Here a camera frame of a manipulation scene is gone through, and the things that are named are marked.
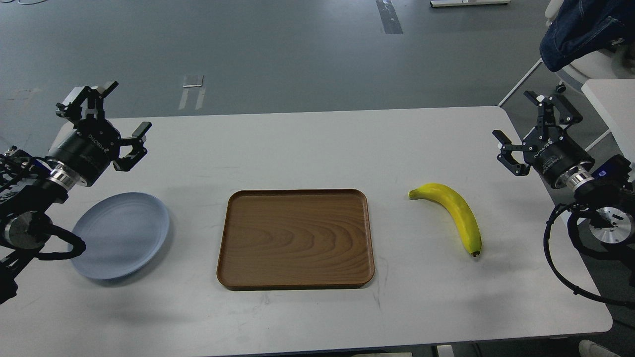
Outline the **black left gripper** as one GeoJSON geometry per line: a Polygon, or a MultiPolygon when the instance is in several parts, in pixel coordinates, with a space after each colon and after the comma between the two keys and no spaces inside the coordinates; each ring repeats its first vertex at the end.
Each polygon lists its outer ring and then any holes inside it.
{"type": "Polygon", "coordinates": [[[130,137],[121,138],[120,131],[105,120],[104,99],[118,85],[118,81],[111,81],[104,86],[74,87],[63,102],[55,105],[55,114],[73,124],[89,120],[78,124],[46,156],[49,163],[62,164],[78,174],[81,186],[91,187],[111,162],[114,170],[129,172],[148,152],[145,135],[151,122],[141,122],[130,137]],[[131,151],[118,158],[120,147],[128,146],[131,151]]]}

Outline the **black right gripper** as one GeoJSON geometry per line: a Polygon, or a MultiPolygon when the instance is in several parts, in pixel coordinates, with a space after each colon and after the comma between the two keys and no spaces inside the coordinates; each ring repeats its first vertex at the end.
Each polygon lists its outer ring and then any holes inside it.
{"type": "Polygon", "coordinates": [[[497,160],[514,176],[527,176],[530,166],[553,189],[565,187],[566,180],[561,176],[573,169],[582,167],[590,170],[596,161],[559,125],[578,124],[583,120],[573,104],[563,95],[538,95],[534,91],[524,91],[524,96],[538,108],[537,125],[522,140],[534,151],[524,153],[527,164],[517,161],[513,152],[525,152],[524,145],[514,145],[501,130],[492,131],[499,142],[500,153],[497,160]]]}

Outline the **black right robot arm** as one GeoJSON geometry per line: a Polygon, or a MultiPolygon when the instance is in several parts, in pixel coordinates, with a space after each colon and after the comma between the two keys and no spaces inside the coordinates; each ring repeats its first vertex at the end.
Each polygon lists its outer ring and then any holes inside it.
{"type": "Polygon", "coordinates": [[[621,155],[608,161],[608,170],[592,172],[595,160],[569,135],[569,127],[581,122],[581,114],[562,95],[524,93],[537,107],[537,123],[514,145],[500,130],[498,161],[515,176],[534,169],[553,189],[569,188],[574,203],[571,214],[589,221],[594,237],[605,251],[589,249],[571,234],[576,249],[597,260],[625,257],[634,242],[634,191],[628,182],[631,165],[621,155]]]}

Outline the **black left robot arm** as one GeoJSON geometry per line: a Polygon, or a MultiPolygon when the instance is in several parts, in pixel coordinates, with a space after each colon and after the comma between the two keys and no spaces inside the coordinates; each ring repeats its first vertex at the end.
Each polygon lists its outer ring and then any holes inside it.
{"type": "Polygon", "coordinates": [[[128,172],[147,154],[150,122],[124,137],[105,117],[104,100],[117,86],[78,86],[57,103],[55,113],[72,129],[45,157],[16,146],[2,152],[0,239],[10,249],[1,260],[2,302],[16,297],[16,277],[32,260],[68,260],[86,250],[82,238],[56,226],[46,211],[65,203],[74,186],[92,186],[109,166],[128,172]]]}

